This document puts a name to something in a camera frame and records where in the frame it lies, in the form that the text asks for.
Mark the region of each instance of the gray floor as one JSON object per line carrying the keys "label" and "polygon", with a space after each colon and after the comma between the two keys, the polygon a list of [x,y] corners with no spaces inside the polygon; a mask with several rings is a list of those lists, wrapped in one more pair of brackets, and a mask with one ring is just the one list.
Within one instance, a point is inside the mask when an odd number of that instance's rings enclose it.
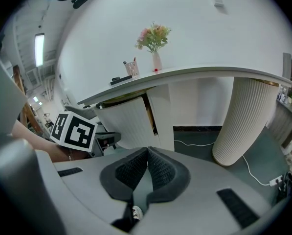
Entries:
{"label": "gray floor", "polygon": [[[183,141],[187,144],[208,144],[216,140],[218,132],[174,132],[174,139]],[[121,152],[122,148],[113,151],[106,151],[105,155],[114,152]],[[214,162],[211,156],[212,146],[197,147],[185,146],[180,142],[175,142],[175,151],[181,154]],[[271,136],[269,130],[264,128],[255,143],[245,153],[251,173],[257,177],[262,183],[268,184],[270,180],[284,175],[289,170],[283,153]],[[234,174],[244,183],[251,186],[260,193],[269,203],[274,205],[277,193],[276,187],[262,186],[253,179],[248,172],[247,165],[243,158],[239,159],[235,164],[226,167],[228,171]],[[134,202],[145,212],[146,196],[152,191],[151,176],[146,171],[136,190],[134,191]]]}

